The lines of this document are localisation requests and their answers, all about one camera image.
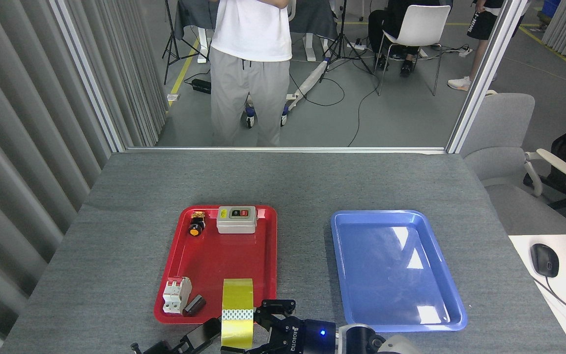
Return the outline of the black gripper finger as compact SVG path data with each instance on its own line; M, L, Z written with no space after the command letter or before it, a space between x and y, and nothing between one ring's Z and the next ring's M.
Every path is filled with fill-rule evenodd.
M289 326L283 319L276 315L283 315L284 318L292 316L296 309L296 301L292 299L265 299L261 305L255 309L255 323L266 330L275 328L279 331L288 331Z
M186 343L180 343L176 347L171 347L166 341L159 341L147 350L141 351L138 343L131 344L131 350L135 354L182 354Z
M219 318L210 318L202 325L193 329L183 337L184 351L202 351L209 347L213 340L222 332L222 323Z
M245 350L245 354L288 354L291 341L289 339L277 339L263 344L260 347Z

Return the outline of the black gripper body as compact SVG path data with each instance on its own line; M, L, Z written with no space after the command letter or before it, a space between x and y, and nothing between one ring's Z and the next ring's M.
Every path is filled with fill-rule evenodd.
M283 320L286 342L284 354L334 354L336 352L336 324L318 320Z

